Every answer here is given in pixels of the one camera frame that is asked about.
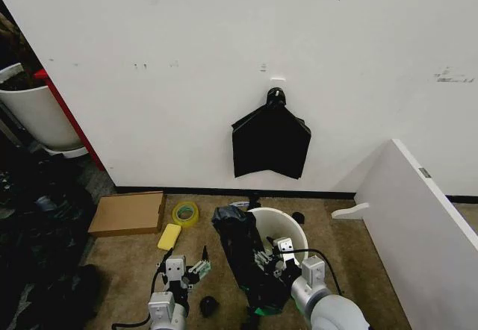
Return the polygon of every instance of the tape roll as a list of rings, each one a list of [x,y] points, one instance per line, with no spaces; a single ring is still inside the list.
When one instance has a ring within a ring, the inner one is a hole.
[[[192,227],[199,220],[199,209],[194,202],[179,202],[173,208],[174,223],[183,228]]]

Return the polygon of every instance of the white wall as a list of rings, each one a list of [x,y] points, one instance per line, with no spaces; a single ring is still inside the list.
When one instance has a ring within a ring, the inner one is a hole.
[[[478,195],[478,79],[438,82],[478,77],[478,0],[4,1],[117,185],[355,191],[397,137]],[[304,173],[236,179],[230,125],[272,76]]]
[[[357,191],[358,218],[413,330],[477,330],[478,236],[421,167],[389,142]]]

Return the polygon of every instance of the plant pot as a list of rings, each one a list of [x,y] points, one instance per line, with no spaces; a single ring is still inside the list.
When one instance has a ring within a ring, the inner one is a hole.
[[[23,71],[20,63],[0,70],[0,100],[50,154],[67,158],[87,153],[48,86],[7,91],[1,83]]]

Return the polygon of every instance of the black cord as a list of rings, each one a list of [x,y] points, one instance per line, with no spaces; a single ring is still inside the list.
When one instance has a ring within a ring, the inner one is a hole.
[[[332,274],[332,277],[333,277],[333,279],[334,279],[334,283],[335,283],[335,287],[337,288],[338,295],[342,295],[342,290],[341,290],[341,287],[338,285],[337,277],[335,276],[335,273],[334,273],[334,270],[333,270],[333,268],[332,268],[332,265],[330,265],[329,259],[327,259],[327,257],[325,256],[325,254],[323,254],[320,250],[310,248],[310,249],[295,249],[295,250],[279,251],[279,253],[282,253],[282,254],[304,253],[304,252],[314,252],[314,253],[317,253],[317,254],[319,254],[319,255],[322,257],[323,260],[326,261],[327,266],[328,266],[329,269],[330,269],[330,273]]]
[[[152,277],[151,292],[149,296],[151,296],[155,292],[156,279],[158,278],[159,272],[160,272],[160,268],[158,267],[156,269],[155,275]],[[114,323],[114,324],[111,324],[111,330],[117,330],[118,328],[127,328],[127,329],[139,328],[140,326],[146,325],[150,319],[151,319],[151,315],[148,313],[148,317],[145,320],[141,321],[140,323],[132,323],[132,324]]]
[[[160,263],[159,267],[156,269],[156,273],[152,277],[151,291],[149,292],[150,297],[155,292],[156,279],[158,278],[159,273],[161,273],[161,271],[164,272],[164,270],[166,269],[165,268],[166,259],[168,259],[172,253],[173,253],[173,248],[171,248],[170,250],[166,252],[162,262]],[[151,319],[151,315],[148,313],[148,317],[140,323],[133,323],[133,324],[114,323],[114,324],[111,324],[111,330],[117,330],[118,328],[128,328],[128,329],[139,328],[140,326],[146,325],[150,319]]]

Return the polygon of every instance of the black baseboard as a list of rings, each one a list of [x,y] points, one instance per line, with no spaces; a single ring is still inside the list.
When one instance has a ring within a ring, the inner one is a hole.
[[[468,203],[469,205],[478,204],[478,196],[447,196],[452,203]]]
[[[166,194],[206,194],[210,196],[251,196],[283,198],[353,199],[353,192],[314,192],[304,190],[240,190],[234,188],[189,188],[189,187],[116,187],[118,193],[148,192],[162,190]]]

